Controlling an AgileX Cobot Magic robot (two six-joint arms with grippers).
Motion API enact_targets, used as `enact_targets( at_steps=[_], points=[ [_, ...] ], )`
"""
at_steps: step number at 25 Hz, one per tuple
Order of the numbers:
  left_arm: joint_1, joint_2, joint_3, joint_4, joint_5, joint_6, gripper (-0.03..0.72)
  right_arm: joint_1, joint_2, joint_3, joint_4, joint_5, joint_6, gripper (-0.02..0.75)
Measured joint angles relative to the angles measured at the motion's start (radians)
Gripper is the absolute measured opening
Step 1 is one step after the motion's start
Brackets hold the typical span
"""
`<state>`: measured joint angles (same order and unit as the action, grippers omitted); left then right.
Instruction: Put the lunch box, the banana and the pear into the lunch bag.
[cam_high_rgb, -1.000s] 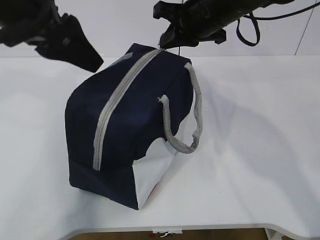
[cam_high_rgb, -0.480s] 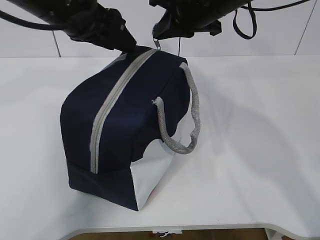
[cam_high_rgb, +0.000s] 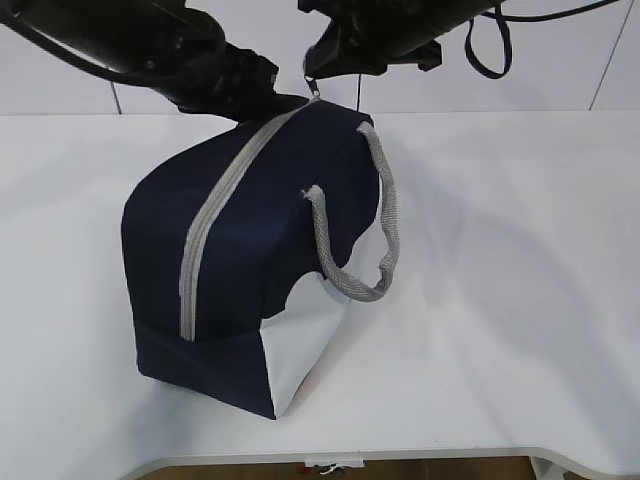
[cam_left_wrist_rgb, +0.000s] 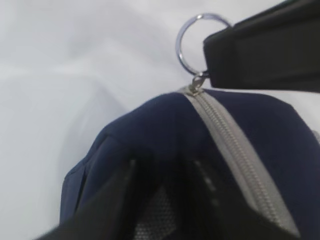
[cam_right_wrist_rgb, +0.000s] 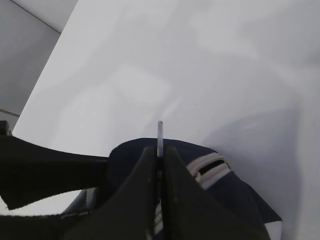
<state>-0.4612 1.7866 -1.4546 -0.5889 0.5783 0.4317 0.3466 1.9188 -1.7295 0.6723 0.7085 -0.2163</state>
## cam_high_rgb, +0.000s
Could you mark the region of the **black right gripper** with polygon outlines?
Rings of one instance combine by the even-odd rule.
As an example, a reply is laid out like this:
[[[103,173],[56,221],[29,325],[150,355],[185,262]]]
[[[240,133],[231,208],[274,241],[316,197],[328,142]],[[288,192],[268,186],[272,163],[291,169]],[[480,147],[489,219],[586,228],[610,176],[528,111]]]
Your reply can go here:
[[[435,1],[305,1],[305,13],[330,19],[305,54],[305,76],[381,76],[391,65],[415,65],[424,72],[440,66],[438,33],[428,24],[436,6]]]

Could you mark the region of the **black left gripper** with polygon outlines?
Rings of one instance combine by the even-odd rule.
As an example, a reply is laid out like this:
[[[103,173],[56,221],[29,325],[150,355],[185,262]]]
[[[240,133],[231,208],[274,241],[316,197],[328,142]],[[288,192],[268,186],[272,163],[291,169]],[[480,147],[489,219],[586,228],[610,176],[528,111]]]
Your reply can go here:
[[[212,114],[245,122],[280,112],[275,90],[279,67],[226,40],[224,30],[203,14],[186,23],[174,42],[179,82],[169,100],[183,113]]]

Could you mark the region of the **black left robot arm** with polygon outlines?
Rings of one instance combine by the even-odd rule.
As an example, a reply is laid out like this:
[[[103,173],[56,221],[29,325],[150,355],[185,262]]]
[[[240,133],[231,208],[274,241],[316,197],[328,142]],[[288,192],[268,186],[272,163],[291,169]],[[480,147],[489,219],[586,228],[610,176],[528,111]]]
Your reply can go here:
[[[1,22],[57,59],[153,90],[187,114],[244,122],[282,109],[278,68],[183,1],[4,1]]]

